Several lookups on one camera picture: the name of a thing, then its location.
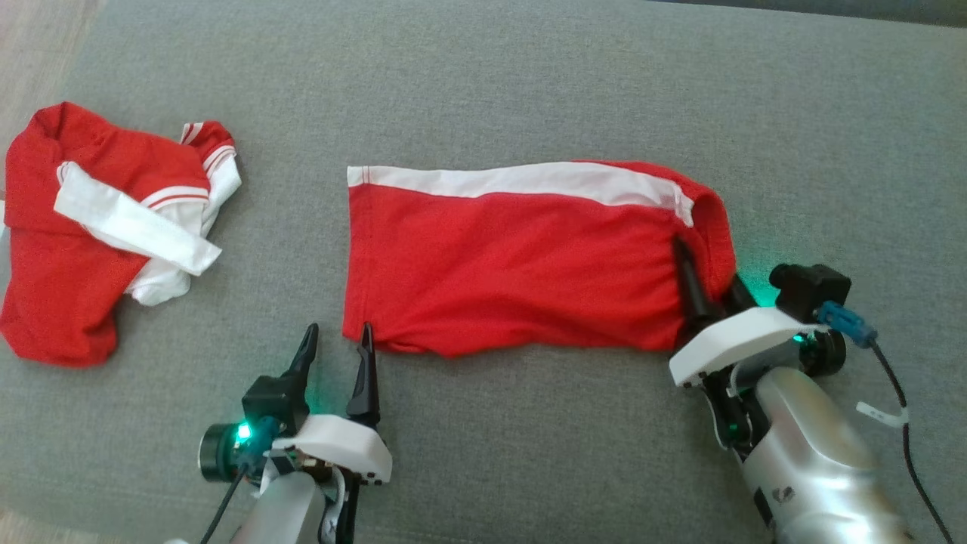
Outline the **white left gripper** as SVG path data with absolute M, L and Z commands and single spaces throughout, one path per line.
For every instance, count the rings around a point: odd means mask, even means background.
M 310 366 L 317 358 L 319 325 L 312 323 L 305 330 L 301 344 L 288 369 L 288 375 L 307 380 Z M 308 416 L 293 437 L 279 437 L 274 449 L 296 449 L 301 453 L 358 473 L 370 484 L 391 481 L 393 458 L 389 448 L 373 429 L 381 421 L 378 392 L 376 349 L 371 323 L 363 325 L 358 344 L 360 364 L 346 416 L 332 414 Z

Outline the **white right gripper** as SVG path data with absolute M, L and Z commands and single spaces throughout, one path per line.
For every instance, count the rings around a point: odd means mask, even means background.
M 698 385 L 701 374 L 721 371 L 798 334 L 829 329 L 822 324 L 800 323 L 776 307 L 759 307 L 739 274 L 733 276 L 723 294 L 723 312 L 728 318 L 722 320 L 721 306 L 708 296 L 687 242 L 675 237 L 672 252 L 681 310 L 676 337 L 692 338 L 668 361 L 677 387 Z

